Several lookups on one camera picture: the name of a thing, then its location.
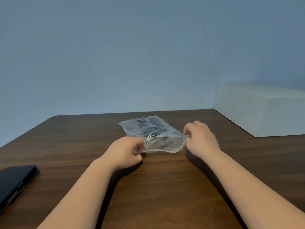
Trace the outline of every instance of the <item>forearm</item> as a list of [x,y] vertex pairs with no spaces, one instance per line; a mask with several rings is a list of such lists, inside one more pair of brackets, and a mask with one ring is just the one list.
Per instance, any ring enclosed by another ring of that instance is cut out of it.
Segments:
[[38,228],[95,228],[113,171],[103,157],[92,162]]
[[249,229],[305,228],[305,214],[221,151],[202,159]]

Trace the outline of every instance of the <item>blue-gray background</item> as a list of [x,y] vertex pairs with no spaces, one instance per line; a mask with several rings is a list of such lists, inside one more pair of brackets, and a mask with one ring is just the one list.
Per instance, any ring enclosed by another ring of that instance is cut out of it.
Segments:
[[213,108],[305,89],[303,0],[0,0],[0,146],[54,115]]

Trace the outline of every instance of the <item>person's left hand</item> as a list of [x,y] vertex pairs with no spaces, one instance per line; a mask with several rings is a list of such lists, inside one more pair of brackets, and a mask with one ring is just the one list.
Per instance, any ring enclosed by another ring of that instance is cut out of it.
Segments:
[[[136,146],[138,147],[138,155],[135,156]],[[100,159],[106,159],[116,170],[124,169],[142,161],[139,153],[143,149],[145,149],[145,146],[142,138],[125,136],[114,141]]]

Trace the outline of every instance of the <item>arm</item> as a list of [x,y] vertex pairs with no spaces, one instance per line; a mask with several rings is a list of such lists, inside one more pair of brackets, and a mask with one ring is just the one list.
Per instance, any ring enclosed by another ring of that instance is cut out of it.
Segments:
[[93,161],[67,195],[60,201],[38,229],[95,228],[110,177],[117,169],[141,162],[134,149],[144,148],[143,139],[123,137],[108,148],[104,155]]
[[187,123],[186,146],[215,173],[249,229],[305,228],[305,214],[223,153],[208,126]]

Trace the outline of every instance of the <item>desk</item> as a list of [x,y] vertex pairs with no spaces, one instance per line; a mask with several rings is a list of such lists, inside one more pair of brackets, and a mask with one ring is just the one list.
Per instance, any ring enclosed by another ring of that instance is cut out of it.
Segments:
[[[207,123],[225,153],[305,211],[305,135],[254,138],[215,110],[66,115],[0,148],[1,169],[36,164],[41,171],[0,215],[0,228],[36,228],[89,164],[125,136],[118,122],[150,115],[180,131],[187,122]],[[148,154],[133,173],[116,173],[103,203],[102,228],[242,228],[185,153]]]

